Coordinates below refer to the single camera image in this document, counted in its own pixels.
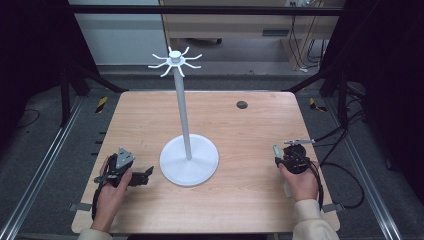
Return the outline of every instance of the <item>gray carpet floor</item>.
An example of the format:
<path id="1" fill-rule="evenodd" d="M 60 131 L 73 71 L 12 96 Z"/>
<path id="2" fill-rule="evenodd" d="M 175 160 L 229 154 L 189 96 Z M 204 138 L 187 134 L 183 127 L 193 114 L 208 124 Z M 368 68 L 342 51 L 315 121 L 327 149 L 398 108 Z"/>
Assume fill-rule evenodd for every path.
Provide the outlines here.
<path id="1" fill-rule="evenodd" d="M 224 51 L 227 47 L 234 50 L 236 44 L 234 41 L 224 39 L 223 45 L 220 46 L 221 51 Z M 228 60 L 229 63 L 237 65 L 239 69 L 223 70 L 217 73 L 216 70 L 213 72 L 210 69 L 216 67 L 217 62 L 221 59 L 217 55 L 226 53 L 217 51 L 216 46 L 208 46 L 209 43 L 193 43 L 190 40 L 183 42 L 182 48 L 185 47 L 184 44 L 190 45 L 193 49 L 193 55 L 199 49 L 206 49 L 210 53 L 209 55 L 216 57 L 210 57 L 210 59 L 200 62 L 202 66 L 205 66 L 202 68 L 204 72 L 193 73 L 190 77 L 187 77 L 185 84 L 187 90 L 279 91 L 293 86 L 305 79 L 308 74 L 313 73 L 313 71 L 308 74 L 285 71 L 285 74 L 282 74 L 279 72 L 280 68 L 274 72 L 269 70 L 266 74 L 256 69 L 251 72 L 252 67 L 257 66 L 257 62 L 263 61 L 264 65 L 270 63 L 269 66 L 271 66 L 275 64 L 273 62 L 275 58 L 277 58 L 276 62 L 287 67 L 286 59 L 280 57 L 280 55 L 259 61 L 252 60 L 255 57 L 254 55 L 259 54 L 258 52 L 243 57 L 244 62 L 240 62 L 240 59 L 237 58 Z M 266 43 L 252 41 L 243 44 L 245 46 L 262 44 L 260 46 L 265 49 L 262 50 L 265 52 L 268 49 L 265 45 L 281 51 L 280 45 L 272 41 Z M 143 74 L 145 69 L 142 68 L 140 70 L 130 66 L 128 71 L 128 69 L 122 70 L 122 67 L 108 68 L 103 66 L 102 68 L 102 66 L 99 66 L 99 69 L 102 70 L 105 78 L 121 87 L 138 90 L 174 89 L 171 77 L 161 79 L 155 75 L 156 72 Z M 88 81 L 91 87 L 88 96 L 76 97 L 73 94 L 71 97 L 73 101 L 76 98 L 83 98 L 81 111 L 19 230 L 18 236 L 20 239 L 76 238 L 76 234 L 71 231 L 75 213 L 69 211 L 68 208 L 71 203 L 80 201 L 96 160 L 96 153 L 100 150 L 101 141 L 105 136 L 104 132 L 107 131 L 120 96 L 120 94 L 112 93 L 104 87 Z M 311 97 L 315 99 L 318 106 L 326 106 L 327 103 L 336 104 L 335 97 L 323 99 L 319 96 L 317 91 L 319 85 L 320 82 L 296 94 L 299 108 L 311 138 L 321 137 L 336 128 L 329 111 L 321 112 L 311 109 L 309 106 Z M 101 113 L 95 113 L 98 102 L 103 96 L 108 96 L 108 101 Z M 3 226 L 12 214 L 59 130 L 61 122 L 60 104 L 60 89 L 58 87 L 34 96 L 27 104 L 27 109 L 32 110 L 26 111 L 21 122 L 18 123 L 19 126 L 29 125 L 17 128 L 9 146 L 1 152 L 0 226 Z M 354 102 L 350 105 L 350 109 L 349 115 L 361 110 L 361 106 L 358 102 Z M 315 147 L 318 159 L 324 158 L 331 148 L 331 146 L 325 145 L 334 143 L 338 136 L 340 136 L 340 133 L 319 143 L 319 145 L 324 146 Z M 423 206 L 406 183 L 403 174 L 386 168 L 385 158 L 366 123 L 366 118 L 365 121 L 363 121 L 363 118 L 352 121 L 348 136 L 352 139 L 366 164 L 371 178 L 386 203 L 403 239 L 424 239 Z M 348 151 L 343 142 L 327 161 L 338 163 L 354 174 Z M 360 190 L 346 173 L 331 166 L 324 166 L 323 173 L 333 200 L 346 205 L 355 204 L 359 201 Z M 341 211 L 338 216 L 341 222 L 341 229 L 338 234 L 341 239 L 386 239 L 368 199 L 365 199 L 360 207 Z M 280 233 L 280 239 L 290 238 L 290 233 Z"/>

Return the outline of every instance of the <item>white stand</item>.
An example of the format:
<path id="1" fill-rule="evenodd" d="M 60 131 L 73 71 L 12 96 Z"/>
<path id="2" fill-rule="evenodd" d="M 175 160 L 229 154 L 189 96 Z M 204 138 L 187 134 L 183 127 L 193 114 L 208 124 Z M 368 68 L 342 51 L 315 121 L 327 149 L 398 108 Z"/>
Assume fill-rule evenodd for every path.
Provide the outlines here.
<path id="1" fill-rule="evenodd" d="M 169 181 L 183 187 L 193 187 L 207 181 L 215 173 L 219 162 L 218 150 L 209 139 L 201 135 L 189 134 L 184 74 L 180 66 L 185 64 L 192 68 L 200 68 L 186 63 L 186 60 L 198 59 L 202 55 L 196 58 L 184 58 L 183 55 L 188 52 L 188 49 L 181 54 L 181 52 L 172 51 L 169 48 L 169 58 L 160 58 L 153 54 L 158 59 L 166 59 L 166 62 L 158 66 L 149 66 L 150 68 L 159 68 L 168 65 L 168 69 L 161 77 L 168 74 L 174 67 L 173 73 L 183 135 L 172 139 L 162 149 L 160 168 Z"/>

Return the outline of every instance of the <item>person's left hand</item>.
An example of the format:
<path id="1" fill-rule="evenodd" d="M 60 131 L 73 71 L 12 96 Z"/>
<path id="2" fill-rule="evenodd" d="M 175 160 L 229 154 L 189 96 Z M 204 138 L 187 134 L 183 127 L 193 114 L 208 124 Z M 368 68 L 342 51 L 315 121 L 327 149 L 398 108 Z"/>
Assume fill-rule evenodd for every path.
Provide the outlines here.
<path id="1" fill-rule="evenodd" d="M 100 175 L 103 174 L 108 162 L 106 157 L 102 168 L 100 169 Z M 110 183 L 106 183 L 103 186 L 99 199 L 97 200 L 97 212 L 94 218 L 91 229 L 95 229 L 102 232 L 109 232 L 113 219 L 118 213 L 118 209 L 124 201 L 125 191 L 127 190 L 128 183 L 132 178 L 132 169 L 128 168 L 127 171 L 121 178 L 121 182 L 118 187 L 114 188 Z"/>

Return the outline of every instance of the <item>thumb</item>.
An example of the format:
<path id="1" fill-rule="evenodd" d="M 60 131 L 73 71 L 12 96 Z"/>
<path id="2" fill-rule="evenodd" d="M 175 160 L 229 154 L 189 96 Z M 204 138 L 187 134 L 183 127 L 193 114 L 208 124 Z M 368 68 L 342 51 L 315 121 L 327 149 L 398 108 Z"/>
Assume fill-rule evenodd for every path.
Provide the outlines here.
<path id="1" fill-rule="evenodd" d="M 125 171 L 124 175 L 122 175 L 121 182 L 118 185 L 119 189 L 127 189 L 128 184 L 130 183 L 132 178 L 132 169 L 128 168 L 127 171 Z"/>

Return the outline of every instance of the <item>white hook top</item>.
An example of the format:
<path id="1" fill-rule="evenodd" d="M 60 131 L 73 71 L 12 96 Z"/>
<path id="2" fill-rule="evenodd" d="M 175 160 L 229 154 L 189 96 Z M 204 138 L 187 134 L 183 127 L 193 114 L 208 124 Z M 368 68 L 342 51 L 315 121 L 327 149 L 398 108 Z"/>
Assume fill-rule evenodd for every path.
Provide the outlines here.
<path id="1" fill-rule="evenodd" d="M 187 47 L 187 49 L 184 51 L 184 53 L 181 53 L 180 51 L 172 51 L 172 49 L 170 47 L 168 47 L 168 49 L 169 49 L 169 55 L 168 55 L 169 57 L 168 58 L 161 58 L 161 57 L 158 57 L 155 54 L 152 54 L 153 57 L 155 57 L 157 59 L 166 59 L 166 61 L 162 64 L 157 65 L 157 66 L 149 66 L 149 68 L 160 68 L 163 65 L 169 66 L 168 69 L 165 71 L 165 73 L 160 75 L 161 77 L 166 76 L 168 74 L 169 70 L 171 70 L 172 67 L 177 67 L 178 70 L 181 73 L 181 76 L 185 77 L 184 74 L 183 74 L 183 71 L 181 70 L 181 67 L 180 67 L 183 64 L 185 64 L 185 65 L 187 65 L 191 68 L 201 68 L 201 66 L 193 66 L 191 64 L 186 63 L 186 60 L 196 60 L 196 59 L 200 58 L 202 56 L 202 54 L 200 54 L 199 56 L 194 57 L 194 58 L 184 58 L 183 56 L 188 52 L 189 47 Z"/>

